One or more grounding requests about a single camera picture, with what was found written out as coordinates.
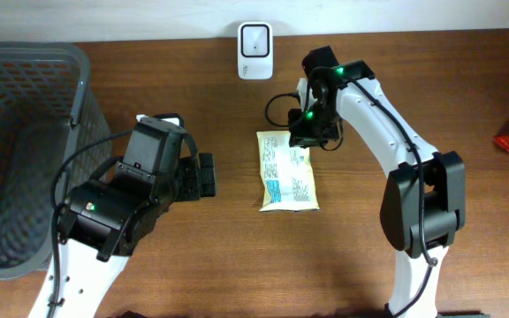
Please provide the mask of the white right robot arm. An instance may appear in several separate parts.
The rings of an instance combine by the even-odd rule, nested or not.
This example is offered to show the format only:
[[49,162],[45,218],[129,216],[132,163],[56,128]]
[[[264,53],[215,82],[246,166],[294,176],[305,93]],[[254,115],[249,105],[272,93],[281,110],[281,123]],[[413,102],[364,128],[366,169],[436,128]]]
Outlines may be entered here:
[[442,262],[466,222],[466,172],[454,151],[440,152],[387,99],[362,60],[341,64],[329,46],[301,62],[300,108],[288,114],[293,147],[323,148],[348,123],[387,177],[380,208],[384,236],[396,251],[389,317],[437,317]]

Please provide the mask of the beige wet wipes pack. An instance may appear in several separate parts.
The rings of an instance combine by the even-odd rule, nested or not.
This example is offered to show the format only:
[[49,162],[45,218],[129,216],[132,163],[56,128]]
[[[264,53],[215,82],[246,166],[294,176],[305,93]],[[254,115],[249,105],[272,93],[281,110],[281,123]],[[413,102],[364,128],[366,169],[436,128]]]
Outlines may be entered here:
[[310,150],[291,147],[288,131],[257,132],[256,137],[264,187],[260,212],[318,211]]

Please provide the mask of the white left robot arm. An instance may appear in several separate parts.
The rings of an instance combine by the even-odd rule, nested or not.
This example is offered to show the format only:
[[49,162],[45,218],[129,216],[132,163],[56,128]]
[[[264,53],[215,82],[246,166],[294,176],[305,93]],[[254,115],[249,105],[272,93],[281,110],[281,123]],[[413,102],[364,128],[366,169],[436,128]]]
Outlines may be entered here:
[[92,317],[136,246],[175,202],[217,193],[214,156],[178,114],[139,115],[123,155],[100,164],[59,202],[51,264],[32,317]]

